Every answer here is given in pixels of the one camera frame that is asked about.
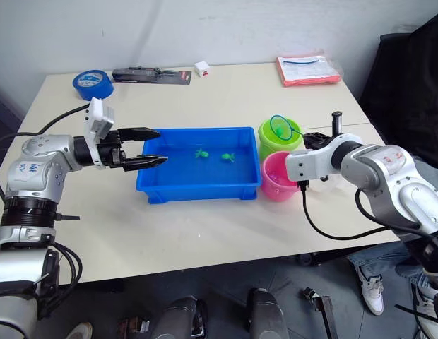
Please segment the robotic arm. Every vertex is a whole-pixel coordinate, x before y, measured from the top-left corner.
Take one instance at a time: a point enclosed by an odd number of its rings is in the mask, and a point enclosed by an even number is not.
[[[341,133],[341,113],[333,113],[333,136],[304,135],[307,150],[286,158],[290,180],[304,182],[342,174],[365,193],[374,217],[392,229],[438,289],[438,191],[423,179],[410,154],[395,145],[363,145]],[[438,316],[438,295],[434,299]]]
[[[81,276],[81,261],[76,277],[71,262],[71,285],[58,291],[59,251],[77,257],[55,242],[54,221],[79,220],[57,213],[66,174],[90,165],[139,170],[167,160],[158,155],[127,158],[121,150],[124,141],[144,141],[160,133],[147,128],[110,131],[113,123],[113,111],[93,99],[84,136],[35,136],[24,142],[20,158],[10,166],[0,224],[0,338],[31,339],[36,320],[48,316]]]

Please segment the plastic packaging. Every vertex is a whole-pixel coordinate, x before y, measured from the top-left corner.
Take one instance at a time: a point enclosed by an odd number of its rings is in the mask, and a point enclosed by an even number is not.
[[[161,136],[146,141],[143,154],[166,155],[168,160],[140,170],[136,181],[149,203],[256,198],[261,173],[252,127],[158,131]],[[199,149],[208,157],[196,157]],[[223,158],[226,153],[233,154],[233,161]]]
[[[290,152],[270,154],[261,166],[261,190],[274,201],[285,201],[299,191],[296,182],[288,179],[285,159]]]
[[[285,118],[291,127],[302,133],[301,128],[293,120]],[[288,140],[282,140],[271,129],[271,120],[268,119],[262,123],[259,127],[260,138],[260,161],[266,159],[268,155],[279,150],[295,150],[302,142],[302,135],[299,133],[293,133]]]
[[[285,87],[313,83],[337,83],[341,76],[332,63],[320,54],[281,57],[276,65]]]

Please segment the blue painter's tape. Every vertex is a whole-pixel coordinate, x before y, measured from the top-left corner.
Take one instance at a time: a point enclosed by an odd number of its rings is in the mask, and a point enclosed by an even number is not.
[[[114,86],[107,74],[98,69],[82,72],[73,79],[73,87],[87,101],[93,97],[104,99],[114,91]]]

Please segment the person's leg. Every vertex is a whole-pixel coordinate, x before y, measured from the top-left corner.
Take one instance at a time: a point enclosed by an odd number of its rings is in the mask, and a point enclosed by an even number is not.
[[[407,258],[408,250],[401,242],[376,245],[348,257],[354,264],[365,304],[375,316],[384,311],[381,274]]]
[[[362,274],[369,279],[394,269],[399,263],[410,258],[410,254],[402,242],[379,244],[351,254],[348,259]]]
[[[395,271],[399,276],[408,279],[412,284],[412,297],[417,311],[436,318],[437,315],[434,310],[433,299],[438,291],[431,288],[427,276],[423,273],[422,266],[402,263],[396,266]],[[438,339],[438,323],[418,317],[418,325],[429,339]]]

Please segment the blue container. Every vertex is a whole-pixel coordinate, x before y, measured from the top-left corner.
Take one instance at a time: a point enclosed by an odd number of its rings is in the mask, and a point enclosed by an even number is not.
[[[252,127],[158,131],[161,136],[146,141],[143,154],[169,159],[139,170],[136,181],[136,189],[147,193],[149,203],[256,198],[261,174]],[[196,157],[199,149],[208,152],[208,157]],[[235,161],[222,159],[225,153],[234,153]]]

